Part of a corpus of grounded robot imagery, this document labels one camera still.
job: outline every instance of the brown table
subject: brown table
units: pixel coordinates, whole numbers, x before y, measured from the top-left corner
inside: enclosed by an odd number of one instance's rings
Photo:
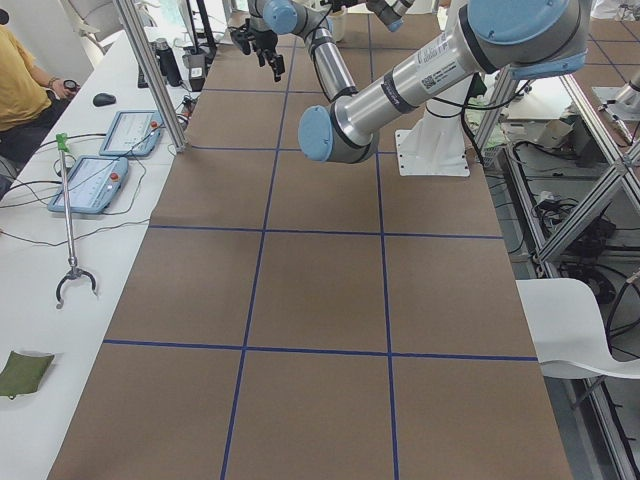
[[[349,15],[360,87],[433,38]],[[51,480],[570,479],[482,169],[317,164],[300,42],[220,47]]]

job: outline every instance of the white plastic chair seat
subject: white plastic chair seat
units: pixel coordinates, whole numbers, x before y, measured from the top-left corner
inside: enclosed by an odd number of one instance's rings
[[[619,362],[607,347],[600,309],[579,280],[518,280],[518,291],[542,374],[640,379],[640,360]]]

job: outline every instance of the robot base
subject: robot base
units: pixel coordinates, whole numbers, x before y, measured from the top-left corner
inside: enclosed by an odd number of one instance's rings
[[[461,132],[454,135],[454,138],[444,131],[436,133],[431,130],[427,133],[423,132],[427,130],[423,129],[424,123],[424,119],[420,119],[413,130],[396,130],[400,175],[468,177],[470,171]],[[436,138],[432,139],[435,141],[426,141],[427,136],[435,136]]]

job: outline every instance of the computer mouse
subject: computer mouse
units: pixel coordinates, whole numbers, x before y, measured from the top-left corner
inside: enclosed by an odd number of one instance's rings
[[[104,107],[116,103],[116,97],[110,93],[99,93],[93,97],[93,104],[96,107]]]

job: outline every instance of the chair leg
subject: chair leg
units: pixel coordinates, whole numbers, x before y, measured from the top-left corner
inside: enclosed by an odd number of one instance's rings
[[[598,377],[598,379],[595,382],[593,382],[593,384],[591,384],[591,386],[587,388],[587,390],[585,390],[585,392],[582,395],[580,395],[574,403],[571,404],[571,410],[575,410],[576,408],[578,408],[580,404],[584,401],[584,399],[587,398],[589,395],[591,395],[593,391],[596,388],[598,388],[602,382],[604,382],[605,378],[606,378],[605,375]]]

